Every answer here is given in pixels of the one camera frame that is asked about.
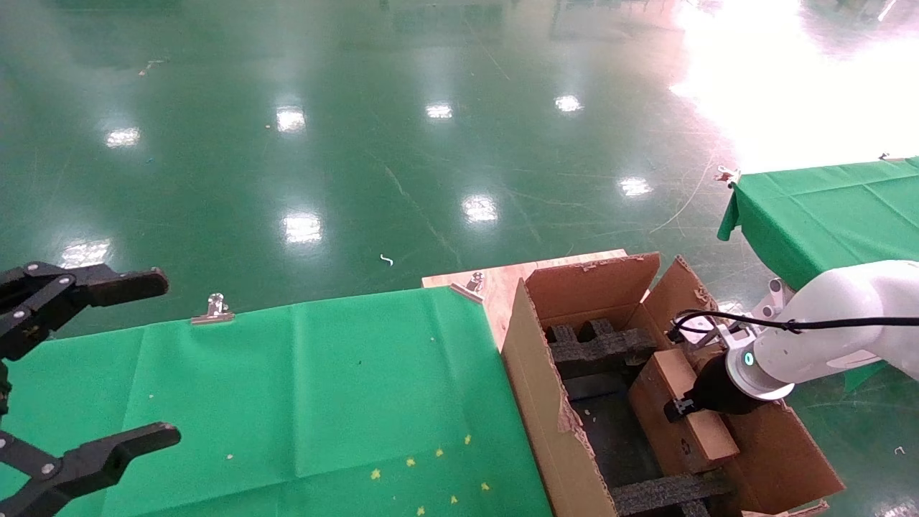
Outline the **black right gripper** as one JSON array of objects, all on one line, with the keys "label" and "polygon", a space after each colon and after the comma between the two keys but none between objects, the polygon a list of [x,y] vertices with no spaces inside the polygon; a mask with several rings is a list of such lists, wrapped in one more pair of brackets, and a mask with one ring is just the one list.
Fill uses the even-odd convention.
[{"label": "black right gripper", "polygon": [[745,395],[729,378],[726,356],[712,358],[699,371],[689,397],[671,399],[664,404],[663,413],[668,422],[676,423],[699,409],[713,410],[722,414],[749,414],[765,401]]}]

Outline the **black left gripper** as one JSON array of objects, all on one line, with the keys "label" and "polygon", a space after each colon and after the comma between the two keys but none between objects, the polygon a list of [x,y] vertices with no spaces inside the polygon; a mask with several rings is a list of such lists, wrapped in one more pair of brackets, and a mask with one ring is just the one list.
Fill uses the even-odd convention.
[{"label": "black left gripper", "polygon": [[[159,268],[120,274],[104,263],[65,269],[32,262],[1,275],[1,357],[16,361],[31,353],[52,333],[88,307],[115,307],[161,297],[169,281]],[[0,363],[0,416],[9,413],[9,368]],[[105,490],[121,481],[139,456],[178,444],[179,429],[149,424],[94,439],[63,456],[1,432],[1,462],[29,479],[4,498],[4,516],[55,516],[76,498]]]}]

